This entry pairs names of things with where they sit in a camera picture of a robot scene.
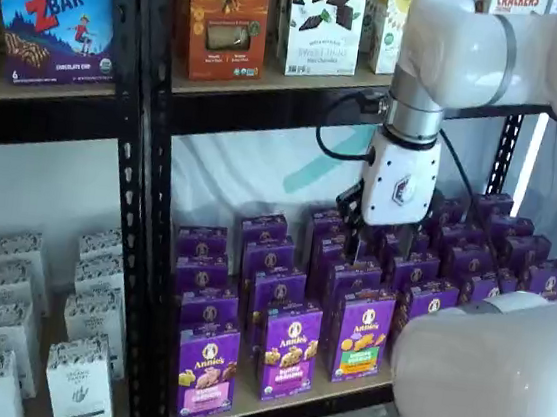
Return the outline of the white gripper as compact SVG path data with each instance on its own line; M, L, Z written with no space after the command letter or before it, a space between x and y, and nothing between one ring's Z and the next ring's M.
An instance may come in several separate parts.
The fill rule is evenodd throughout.
M431 225L436 203L444 199L441 190L435 189L440 142L406 142L379 126L370 146L374 161L363 167L360 181L336 197L347 231L345 258L350 263L358 254L363 222L368 226L406 224L401 255L418 252L419 235Z

